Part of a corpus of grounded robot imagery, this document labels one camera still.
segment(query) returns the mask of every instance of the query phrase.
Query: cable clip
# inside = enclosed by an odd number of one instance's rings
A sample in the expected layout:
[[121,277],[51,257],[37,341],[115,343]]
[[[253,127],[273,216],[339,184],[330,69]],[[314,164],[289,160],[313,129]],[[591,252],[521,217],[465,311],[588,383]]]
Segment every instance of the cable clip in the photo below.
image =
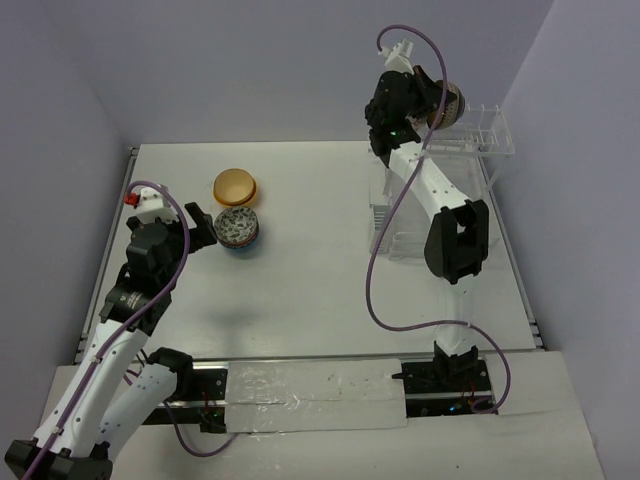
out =
[[125,195],[124,203],[126,205],[131,205],[132,207],[136,207],[138,206],[138,203],[140,203],[140,195],[138,195],[137,193],[131,193],[129,195]]

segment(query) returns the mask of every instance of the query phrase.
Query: white tabletop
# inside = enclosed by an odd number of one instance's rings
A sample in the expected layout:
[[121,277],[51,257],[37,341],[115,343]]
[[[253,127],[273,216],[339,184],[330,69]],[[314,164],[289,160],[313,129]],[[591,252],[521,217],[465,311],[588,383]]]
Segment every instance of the white tabletop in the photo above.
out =
[[[143,145],[131,180],[164,184],[181,203],[214,217],[215,177],[244,168],[258,183],[258,244],[243,254],[219,245],[190,256],[173,303],[147,345],[195,358],[380,355],[433,350],[433,329],[398,334],[370,319],[364,300],[369,260],[369,173],[365,142]],[[125,207],[93,322],[126,261]],[[507,350],[534,348],[511,265],[498,231],[474,293],[474,321]],[[393,325],[442,319],[450,293],[424,260],[381,256],[373,302]],[[481,349],[488,344],[479,341]]]

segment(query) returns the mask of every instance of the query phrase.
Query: white wall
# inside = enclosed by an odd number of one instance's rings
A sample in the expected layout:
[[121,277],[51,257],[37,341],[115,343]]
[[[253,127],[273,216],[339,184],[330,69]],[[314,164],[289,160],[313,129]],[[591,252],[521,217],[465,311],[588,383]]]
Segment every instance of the white wall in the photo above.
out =
[[0,65],[5,452],[30,438],[56,366],[73,360],[126,155],[37,1],[3,0]]
[[[375,37],[423,28],[469,101],[499,103],[552,0],[42,0],[131,144],[357,140]],[[388,42],[398,41],[400,34]],[[439,78],[437,62],[418,44]]]
[[609,480],[640,478],[637,0],[557,0],[504,107],[498,184],[543,338],[567,360]]

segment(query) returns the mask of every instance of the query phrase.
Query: patterned bowl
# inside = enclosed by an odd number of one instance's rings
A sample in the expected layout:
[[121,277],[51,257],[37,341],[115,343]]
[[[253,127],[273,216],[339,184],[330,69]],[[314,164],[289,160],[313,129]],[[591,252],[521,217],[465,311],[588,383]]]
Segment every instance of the patterned bowl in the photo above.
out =
[[213,230],[220,245],[237,249],[251,245],[258,237],[260,226],[256,212],[249,207],[231,207],[218,215]]

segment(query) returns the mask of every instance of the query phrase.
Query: purple wire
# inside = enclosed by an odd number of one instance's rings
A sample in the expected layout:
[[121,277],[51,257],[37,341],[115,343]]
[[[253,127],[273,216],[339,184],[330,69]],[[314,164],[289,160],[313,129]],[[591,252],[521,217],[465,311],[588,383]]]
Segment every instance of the purple wire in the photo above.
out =
[[424,142],[422,143],[422,150],[420,152],[420,157],[418,158],[418,163],[416,165],[416,168],[414,172],[411,174],[411,177],[409,177],[407,184],[404,186],[404,188],[398,195],[398,198],[394,202],[394,205],[391,208],[389,215],[385,219],[384,224],[382,225],[382,229],[378,234],[378,238],[376,239],[376,243],[373,247],[373,253],[371,254],[371,258],[369,259],[369,266],[367,268],[367,279],[365,282],[365,296],[367,300],[367,310],[369,310],[369,315],[371,315],[371,318],[379,327],[384,328],[385,330],[389,330],[391,332],[410,332],[412,330],[419,330],[419,329],[428,328],[428,327],[438,327],[440,325],[459,325],[462,327],[469,327],[472,330],[478,332],[480,335],[482,335],[491,344],[491,346],[500,356],[500,359],[502,360],[505,371],[507,373],[507,380],[506,380],[506,385],[505,385],[505,389],[502,394],[502,397],[500,397],[500,400],[498,400],[498,402],[493,407],[485,410],[478,410],[477,406],[479,404],[491,399],[491,397],[482,397],[476,402],[474,402],[474,404],[471,406],[471,411],[473,413],[479,413],[479,414],[495,413],[498,411],[498,408],[500,408],[504,404],[504,402],[507,399],[507,396],[509,395],[509,391],[511,390],[511,369],[509,368],[509,362],[507,361],[507,357],[505,356],[504,352],[498,346],[498,344],[489,336],[488,333],[486,333],[480,327],[469,324],[467,322],[463,322],[461,320],[436,320],[433,322],[419,323],[417,325],[409,325],[406,327],[394,327],[391,325],[387,325],[382,320],[380,320],[376,315],[375,311],[373,310],[373,303],[371,302],[371,280],[373,277],[373,267],[376,261],[376,257],[378,256],[378,250],[380,249],[380,245],[382,244],[382,239],[384,238],[384,235],[387,232],[389,225],[391,224],[391,220],[393,219],[393,216],[398,211],[398,208],[400,207],[402,200],[404,200],[404,197],[407,195],[407,192],[411,188],[411,184],[416,179],[416,177],[420,173],[420,170],[422,169],[422,165],[424,164],[424,156],[426,154],[427,145],[429,144],[429,141],[433,136],[433,132],[436,130],[436,128],[438,127],[438,124],[440,123],[440,120],[442,118],[442,113],[444,112],[444,108],[445,108],[445,100],[447,98],[447,68],[444,64],[444,58],[442,58],[442,54],[440,53],[440,50],[438,49],[436,44],[433,43],[433,41],[429,37],[427,37],[424,33],[422,33],[420,30],[417,30],[408,25],[396,24],[396,25],[389,25],[378,34],[378,38],[376,39],[376,45],[379,51],[382,51],[382,46],[380,43],[382,40],[382,36],[390,30],[405,30],[407,32],[413,33],[414,35],[417,35],[422,40],[427,42],[429,46],[433,49],[433,52],[436,54],[436,57],[438,57],[440,68],[442,69],[442,97],[440,98],[440,105],[438,106],[436,118],[433,124],[431,125],[431,127],[429,128],[429,132],[427,133],[427,136],[425,137]]
[[229,439],[222,446],[216,448],[212,452],[207,452],[207,453],[196,452],[189,445],[187,445],[187,442],[184,441],[184,438],[182,437],[182,432],[180,431],[180,427],[178,426],[178,420],[176,419],[176,416],[171,411],[171,407],[169,406],[169,404],[167,402],[162,402],[162,403],[164,404],[164,408],[167,410],[167,414],[171,419],[171,423],[173,423],[173,429],[176,431],[176,437],[178,437],[178,441],[180,442],[180,445],[189,455],[193,455],[194,457],[198,457],[198,458],[213,457],[219,454],[220,452],[226,450],[229,447],[229,445],[231,445],[233,441],[236,439],[236,437],[239,435],[238,433],[234,433],[229,437]]
[[[187,219],[185,218],[184,213],[180,208],[180,205],[178,205],[178,202],[176,202],[173,199],[173,197],[169,195],[169,192],[167,192],[167,190],[164,189],[163,187],[160,187],[155,183],[146,182],[143,180],[138,180],[129,184],[129,186],[127,187],[127,195],[131,194],[133,189],[136,187],[151,187],[157,190],[175,209],[176,213],[178,214],[178,219],[180,220],[180,223],[182,225],[182,232],[184,234],[184,247],[182,249],[182,258],[180,259],[178,268],[176,269],[176,272],[174,273],[169,283],[167,283],[165,287],[155,297],[153,297],[149,303],[147,303],[140,310],[138,310],[136,313],[131,315],[131,317],[126,322],[124,322],[115,332],[113,332],[113,334],[111,334],[111,336],[107,339],[107,341],[102,345],[102,347],[96,353],[96,358],[98,358],[99,360],[102,360],[102,358],[104,357],[104,354],[111,348],[113,343],[118,339],[120,335],[122,335],[131,325],[137,322],[140,319],[140,317],[142,317],[145,313],[147,313],[147,311],[151,307],[153,307],[158,302],[158,300],[160,300],[162,297],[164,297],[167,293],[171,291],[171,289],[175,286],[176,282],[178,281],[178,277],[180,277],[182,270],[184,270],[184,266],[187,263],[187,257],[189,255],[189,247],[190,247],[189,225],[187,224]],[[87,371],[85,372],[82,379],[80,380],[80,383],[76,388],[76,391],[73,393],[73,395],[71,396],[71,399],[69,400],[69,403],[67,404],[65,409],[62,411],[62,414],[60,415],[60,419],[58,420],[58,423],[56,423],[57,428],[59,429],[64,428],[65,423],[67,422],[67,420],[69,420],[71,413],[73,413],[73,409],[76,407],[83,393],[87,389],[87,386],[89,385],[89,382],[91,381],[91,378],[93,377],[93,374],[97,367],[98,367],[97,363],[91,363],[91,365],[89,365],[89,367],[87,368]],[[56,438],[57,438],[57,435],[55,433],[52,433],[49,436],[49,438],[43,445],[42,449],[40,450],[40,452],[38,452],[38,455],[36,455],[36,458],[33,460],[31,465],[25,472],[24,476],[22,477],[23,480],[28,480],[31,478],[33,473],[36,471],[36,469],[40,465],[40,462],[42,462],[42,459],[44,458],[44,456],[47,454],[47,452],[51,449],[51,447],[55,443]]]

